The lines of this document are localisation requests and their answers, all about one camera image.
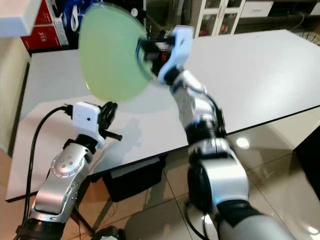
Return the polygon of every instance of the red box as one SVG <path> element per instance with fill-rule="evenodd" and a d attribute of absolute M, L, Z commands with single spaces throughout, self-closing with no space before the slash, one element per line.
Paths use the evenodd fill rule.
<path fill-rule="evenodd" d="M 38 15 L 35 19 L 35 25 L 52 24 L 52 17 L 46 0 L 42 0 Z"/>
<path fill-rule="evenodd" d="M 27 50 L 61 46 L 56 28 L 53 25 L 34 26 L 31 35 L 22 36 L 21 39 Z"/>

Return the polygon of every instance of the green plate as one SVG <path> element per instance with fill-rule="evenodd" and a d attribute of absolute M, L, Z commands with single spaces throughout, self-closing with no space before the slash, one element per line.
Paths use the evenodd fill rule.
<path fill-rule="evenodd" d="M 119 103 L 139 95 L 148 86 L 150 81 L 135 55 L 138 39 L 146 35 L 137 19 L 114 5 L 101 3 L 85 13 L 79 56 L 86 85 L 94 96 Z"/>

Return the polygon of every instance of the tiled floor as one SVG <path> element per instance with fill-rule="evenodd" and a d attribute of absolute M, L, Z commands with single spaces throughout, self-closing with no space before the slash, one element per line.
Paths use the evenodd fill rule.
<path fill-rule="evenodd" d="M 277 219 L 298 240 L 320 240 L 320 201 L 292 155 L 292 149 L 319 123 L 320 108 L 317 108 L 228 137 L 246 169 L 250 203 Z M 246 138 L 249 148 L 237 147 L 238 138 Z M 1 153 L 0 160 L 0 197 L 3 199 L 10 159 Z M 99 180 L 90 185 L 79 211 L 97 229 L 109 225 L 124 229 L 128 240 L 198 240 L 183 215 L 184 202 L 188 199 L 187 169 L 187 149 L 172 152 L 167 157 L 160 183 L 118 203 L 108 201 L 108 191 Z M 23 201 L 0 202 L 0 239 L 12 239 L 22 211 Z M 198 210 L 190 210 L 190 219 L 200 232 L 203 217 Z M 209 238 L 217 240 L 209 217 L 205 221 Z M 63 239 L 88 240 L 90 237 L 70 220 Z"/>

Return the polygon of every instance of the white table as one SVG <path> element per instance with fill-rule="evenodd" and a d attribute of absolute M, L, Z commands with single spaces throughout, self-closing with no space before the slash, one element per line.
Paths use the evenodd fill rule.
<path fill-rule="evenodd" d="M 185 68 L 203 82 L 222 107 L 227 133 L 251 128 L 320 105 L 320 48 L 286 30 L 200 37 Z M 43 116 L 64 103 L 103 104 L 86 89 L 77 50 L 32 55 L 15 140 L 6 199 L 25 194 L 34 131 Z M 72 122 L 63 113 L 43 126 L 36 145 L 31 191 L 42 185 L 50 163 L 68 138 Z M 169 90 L 150 85 L 119 104 L 108 140 L 91 164 L 98 173 L 187 145 Z"/>

